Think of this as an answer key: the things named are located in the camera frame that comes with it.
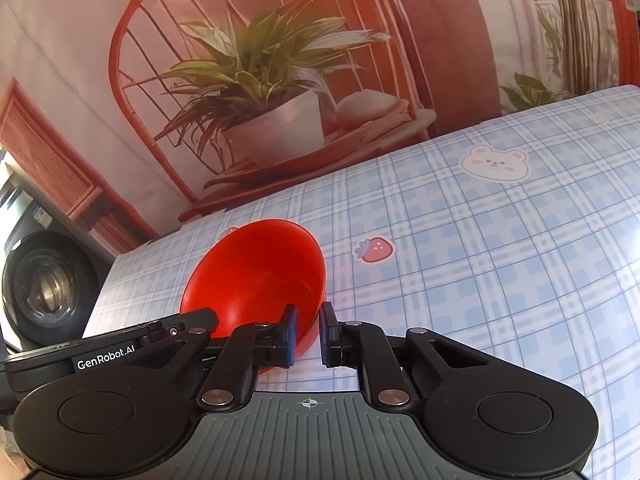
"blue plaid tablecloth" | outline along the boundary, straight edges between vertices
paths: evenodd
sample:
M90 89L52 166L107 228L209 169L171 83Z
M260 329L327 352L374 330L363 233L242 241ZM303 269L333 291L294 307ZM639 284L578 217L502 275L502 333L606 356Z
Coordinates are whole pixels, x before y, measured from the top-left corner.
M479 144L526 153L526 179L465 173ZM487 121L187 224L116 260L85 335L177 312L212 245L262 218L316 237L340 320L432 328L568 384L600 420L585 475L640 478L640 89ZM368 264L358 248L376 238L394 253ZM357 388L318 345L259 386Z

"washing machine label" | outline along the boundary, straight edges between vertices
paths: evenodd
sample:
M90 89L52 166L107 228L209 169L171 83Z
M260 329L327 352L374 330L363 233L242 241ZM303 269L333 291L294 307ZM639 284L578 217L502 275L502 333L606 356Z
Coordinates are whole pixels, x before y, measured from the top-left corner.
M108 363L109 361L124 357L135 351L135 343L133 341L125 341L119 345L100 348L99 350L73 357L71 360L73 361L76 372L79 372L103 363Z
M40 206L38 206L36 208L36 211L33 212L33 217L45 229L49 228L49 225L51 224L51 221L53 220L51 215L49 213L47 213L46 211L44 211L44 209L41 208Z

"gray ribbed plate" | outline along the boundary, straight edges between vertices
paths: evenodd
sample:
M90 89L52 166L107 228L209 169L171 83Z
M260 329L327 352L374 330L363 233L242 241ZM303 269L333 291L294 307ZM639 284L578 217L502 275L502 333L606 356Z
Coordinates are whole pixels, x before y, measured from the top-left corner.
M135 480L480 478L440 457L409 416L378 412L357 392L311 396L255 393L242 410L204 416L180 451L166 462L132 477Z

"red metal chair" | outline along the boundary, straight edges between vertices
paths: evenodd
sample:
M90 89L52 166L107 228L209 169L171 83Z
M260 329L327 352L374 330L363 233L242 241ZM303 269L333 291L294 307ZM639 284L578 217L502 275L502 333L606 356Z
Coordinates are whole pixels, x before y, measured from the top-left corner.
M373 28L392 37L388 43L372 44L351 51L354 63L362 69L331 74L328 87L334 102L365 88L405 100L406 118L402 125L399 126L397 121L387 121L387 126L384 123L371 126L369 130L358 132L357 139L352 139L352 145L348 147L351 152L336 152L333 155L337 157L335 160L328 153L328 158L323 160L319 168L297 168L274 178L262 176L258 179L260 184L256 184L255 179L244 180L247 173L255 173L255 165L246 159L236 160L237 154L222 135L213 137L201 155L197 153L201 130L196 129L182 140L177 134L158 136L185 101L168 94L168 88L161 80L144 84L137 82L164 72L180 60L203 56L185 38L179 23L197 20L221 28L238 27L247 24L259 12L276 9L290 1L131 0L116 27L109 57L111 89L134 131L180 191L193 203L180 215L181 221L197 213L206 214L247 202L268 192L389 152L416 139L426 138L423 131L433 122L434 113L421 110L396 21L401 15L397 0L309 1L322 6L327 16L344 16L347 28ZM338 131L325 132L326 142L337 140L343 134Z

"chair backrest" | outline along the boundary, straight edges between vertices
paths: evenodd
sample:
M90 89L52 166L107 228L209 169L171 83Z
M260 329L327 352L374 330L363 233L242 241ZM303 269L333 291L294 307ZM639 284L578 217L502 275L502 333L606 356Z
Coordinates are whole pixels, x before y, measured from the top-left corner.
M213 137L199 155L200 128L182 139L177 134L159 139L158 133L177 114L187 98L169 94L166 84L160 80L144 84L138 82L164 72L181 60L206 56L185 38L180 23L201 21L228 29L247 24L258 13L276 9L290 1L131 0L116 27L109 58L114 97L136 133L192 202L196 200L191 189L194 183L193 179L185 180L184 173L189 171L185 160L191 159L191 164L203 165L209 174L219 174L238 162L236 156L220 135ZM392 37L387 43L351 51L350 57L359 69L329 74L327 83L333 101L339 102L361 89L374 89L407 99L410 113L415 117L420 105L396 22L399 15L396 0L309 1L313 6L320 6L325 16L345 17L349 29L372 28Z

